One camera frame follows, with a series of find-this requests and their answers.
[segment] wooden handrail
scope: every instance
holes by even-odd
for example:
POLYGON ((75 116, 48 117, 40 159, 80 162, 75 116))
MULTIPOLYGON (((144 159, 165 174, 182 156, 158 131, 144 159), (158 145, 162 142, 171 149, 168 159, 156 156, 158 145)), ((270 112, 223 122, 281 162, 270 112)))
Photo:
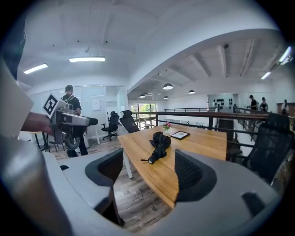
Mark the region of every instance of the wooden handrail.
POLYGON ((265 121, 268 114, 247 114, 247 113, 223 113, 223 112, 134 112, 138 115, 167 115, 167 116, 192 116, 192 117, 209 117, 209 118, 226 118, 226 119, 246 119, 265 121))

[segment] black cap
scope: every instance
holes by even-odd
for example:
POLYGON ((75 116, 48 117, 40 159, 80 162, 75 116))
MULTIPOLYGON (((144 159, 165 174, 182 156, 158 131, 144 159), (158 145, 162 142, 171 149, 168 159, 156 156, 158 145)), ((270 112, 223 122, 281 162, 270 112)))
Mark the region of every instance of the black cap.
POLYGON ((70 91, 72 89, 73 89, 73 86, 69 84, 66 86, 65 91, 70 91))

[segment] black pants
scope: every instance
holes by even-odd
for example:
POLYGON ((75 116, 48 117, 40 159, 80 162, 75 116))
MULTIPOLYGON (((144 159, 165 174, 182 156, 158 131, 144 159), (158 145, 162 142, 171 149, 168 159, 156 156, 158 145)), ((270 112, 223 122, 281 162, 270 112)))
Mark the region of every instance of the black pants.
MULTIPOLYGON (((82 156, 88 155, 88 152, 87 152, 87 148, 85 146, 83 135, 81 137, 79 137, 79 140, 80 140, 79 149, 81 151, 81 155, 82 156)), ((75 150, 68 150, 68 154, 69 154, 70 157, 77 157, 78 156, 78 154, 76 153, 75 150)))

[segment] wooden floor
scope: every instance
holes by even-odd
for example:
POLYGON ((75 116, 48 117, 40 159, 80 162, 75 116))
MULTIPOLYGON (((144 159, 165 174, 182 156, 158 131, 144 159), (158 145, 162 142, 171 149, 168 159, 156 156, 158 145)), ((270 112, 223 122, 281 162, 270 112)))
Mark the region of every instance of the wooden floor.
MULTIPOLYGON (((120 128, 118 134, 123 133, 123 129, 120 128)), ((101 140, 100 144, 95 139, 88 142, 89 148, 87 150, 89 154, 106 150, 112 151, 121 147, 116 137, 113 137, 111 142, 101 140)), ((60 145, 57 153, 54 147, 51 147, 50 151, 57 159, 68 158, 60 145)), ((124 228, 144 235, 151 227, 156 225, 155 222, 167 215, 171 209, 147 186, 131 162, 130 166, 133 178, 129 179, 123 162, 122 171, 114 184, 116 204, 119 215, 125 221, 124 228)))

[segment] picture frame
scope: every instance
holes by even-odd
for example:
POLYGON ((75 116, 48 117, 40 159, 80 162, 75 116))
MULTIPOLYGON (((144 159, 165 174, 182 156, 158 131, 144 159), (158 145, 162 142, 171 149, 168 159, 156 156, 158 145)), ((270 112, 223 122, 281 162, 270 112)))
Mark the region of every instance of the picture frame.
POLYGON ((182 140, 182 139, 184 139, 185 137, 187 137, 187 136, 189 136, 189 135, 190 135, 190 133, 183 132, 183 131, 178 131, 178 132, 176 132, 176 133, 170 135, 170 137, 172 137, 172 138, 176 138, 176 139, 178 139, 178 140, 182 140))

